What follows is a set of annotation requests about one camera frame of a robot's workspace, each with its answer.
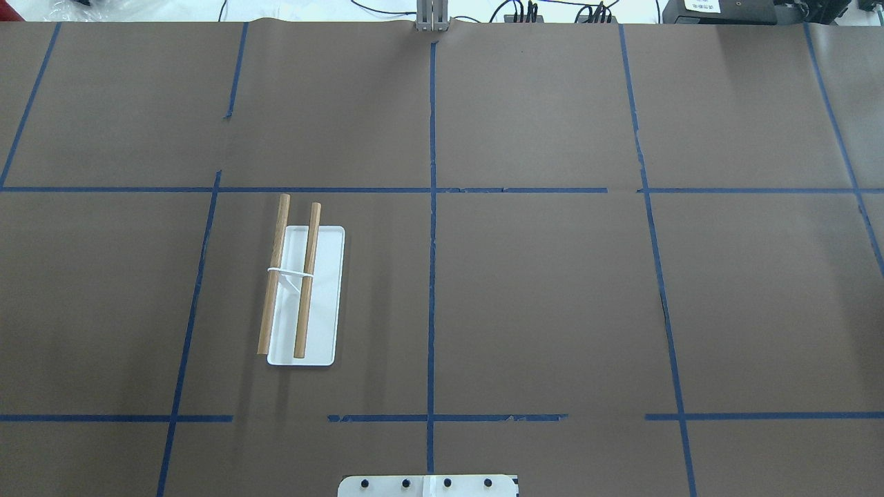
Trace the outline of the white wooden towel rack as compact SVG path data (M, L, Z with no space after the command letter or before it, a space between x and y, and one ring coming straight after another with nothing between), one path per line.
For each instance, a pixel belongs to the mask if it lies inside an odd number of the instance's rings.
M271 366L327 367L336 359L345 229L321 224L313 202L304 226L289 223L279 196L257 353Z

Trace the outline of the left usb hub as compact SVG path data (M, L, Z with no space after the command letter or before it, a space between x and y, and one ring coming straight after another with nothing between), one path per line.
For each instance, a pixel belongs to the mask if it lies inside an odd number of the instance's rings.
M504 6L512 4L512 12L503 14ZM497 10L496 17L508 24L539 24L544 21L537 1L506 1Z

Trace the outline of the black computer box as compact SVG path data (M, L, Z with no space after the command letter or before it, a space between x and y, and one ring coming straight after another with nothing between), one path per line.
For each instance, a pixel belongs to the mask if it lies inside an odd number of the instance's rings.
M661 12L663 24L754 25L799 24L808 7L792 1L669 1Z

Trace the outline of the aluminium frame post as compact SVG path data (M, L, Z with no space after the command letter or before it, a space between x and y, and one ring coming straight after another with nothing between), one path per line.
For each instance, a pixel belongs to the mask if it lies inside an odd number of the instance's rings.
M418 32L445 32L450 26L448 0L417 0L416 30Z

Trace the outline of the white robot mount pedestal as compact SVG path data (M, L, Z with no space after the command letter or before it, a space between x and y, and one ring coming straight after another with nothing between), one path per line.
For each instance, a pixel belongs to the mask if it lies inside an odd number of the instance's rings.
M506 474L350 476L338 496L519 496L517 476Z

